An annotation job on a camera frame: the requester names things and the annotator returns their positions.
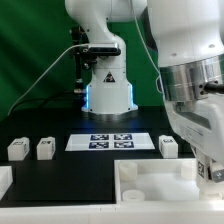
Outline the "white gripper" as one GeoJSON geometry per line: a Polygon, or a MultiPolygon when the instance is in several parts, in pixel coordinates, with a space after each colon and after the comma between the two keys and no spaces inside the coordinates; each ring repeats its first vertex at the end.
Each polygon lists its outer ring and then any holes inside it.
{"type": "MultiPolygon", "coordinates": [[[[217,162],[224,162],[224,96],[209,94],[195,101],[191,112],[178,112],[173,102],[165,101],[173,131],[189,144],[217,162]]],[[[215,183],[224,181],[224,166],[210,165],[215,183]]]]}

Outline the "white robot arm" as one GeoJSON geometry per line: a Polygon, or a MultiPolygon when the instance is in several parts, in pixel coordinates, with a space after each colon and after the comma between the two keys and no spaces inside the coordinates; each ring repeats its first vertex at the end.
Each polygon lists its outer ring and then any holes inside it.
{"type": "Polygon", "coordinates": [[[174,132],[196,153],[203,182],[224,181],[224,42],[220,0],[65,0],[87,35],[82,52],[92,70],[87,114],[136,111],[126,78],[126,44],[111,22],[145,22],[143,39],[158,53],[164,106],[174,132]]]}

